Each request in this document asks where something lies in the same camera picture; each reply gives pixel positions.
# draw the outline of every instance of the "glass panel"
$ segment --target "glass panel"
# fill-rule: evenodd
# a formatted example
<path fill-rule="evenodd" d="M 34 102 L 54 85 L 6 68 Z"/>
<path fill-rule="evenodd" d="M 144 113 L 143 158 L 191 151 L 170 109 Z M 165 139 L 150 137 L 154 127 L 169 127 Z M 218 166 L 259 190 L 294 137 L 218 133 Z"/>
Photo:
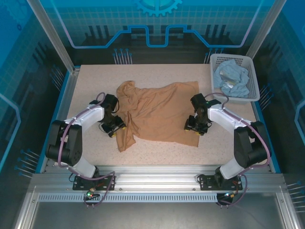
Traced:
<path fill-rule="evenodd" d="M 254 58 L 261 88 L 261 100 L 257 106 L 262 110 L 278 164 L 288 184 L 301 180 L 303 185 L 305 183 L 304 7 L 304 1 L 286 2 Z M 303 205 L 304 202 L 295 204 L 297 207 Z M 300 214 L 300 217 L 303 217 L 305 222 L 305 215 Z"/>
<path fill-rule="evenodd" d="M 13 228 L 66 69 L 26 1 L 0 1 L 1 5 L 0 222 L 1 228 Z"/>
<path fill-rule="evenodd" d="M 203 63 L 215 52 L 245 55 L 274 0 L 41 2 L 78 65 L 128 63 L 116 56 L 130 53 L 133 63 Z"/>

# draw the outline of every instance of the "white plastic basket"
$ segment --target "white plastic basket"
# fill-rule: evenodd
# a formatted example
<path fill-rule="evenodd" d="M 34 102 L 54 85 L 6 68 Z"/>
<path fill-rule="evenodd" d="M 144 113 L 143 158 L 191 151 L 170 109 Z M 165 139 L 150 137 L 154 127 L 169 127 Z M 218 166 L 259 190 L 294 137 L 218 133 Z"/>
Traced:
<path fill-rule="evenodd" d="M 249 81 L 247 83 L 247 88 L 250 93 L 248 98 L 237 98 L 237 97 L 229 97 L 229 102 L 236 104 L 246 104 L 252 101 L 258 101 L 260 98 L 259 88 L 257 83 L 257 78 L 255 74 L 255 68 L 253 61 L 248 56 L 240 56 L 240 55 L 231 55 L 231 54 L 213 54 L 211 55 L 210 64 L 211 64 L 211 81 L 212 81 L 212 92 L 221 92 L 221 90 L 214 88 L 214 72 L 217 69 L 218 65 L 227 60 L 235 59 L 236 64 L 248 70 Z M 219 100 L 220 102 L 226 101 L 226 97 L 220 95 L 214 95 L 214 98 Z"/>

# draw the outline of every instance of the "table surface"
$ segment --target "table surface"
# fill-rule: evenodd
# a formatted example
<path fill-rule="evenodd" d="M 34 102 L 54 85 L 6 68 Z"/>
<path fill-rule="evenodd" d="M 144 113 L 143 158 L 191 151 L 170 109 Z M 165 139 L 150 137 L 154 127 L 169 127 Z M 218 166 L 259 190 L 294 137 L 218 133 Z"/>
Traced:
<path fill-rule="evenodd" d="M 116 95 L 116 89 L 128 80 L 139 88 L 159 88 L 174 82 L 198 81 L 199 92 L 211 92 L 209 64 L 82 65 L 68 117 L 85 109 L 100 92 Z M 226 107 L 255 121 L 250 103 Z M 136 143 L 119 152 L 116 139 L 101 132 L 98 123 L 83 135 L 83 155 L 94 165 L 220 165 L 233 157 L 233 135 L 214 123 L 199 147 L 178 143 L 153 142 L 135 137 Z"/>

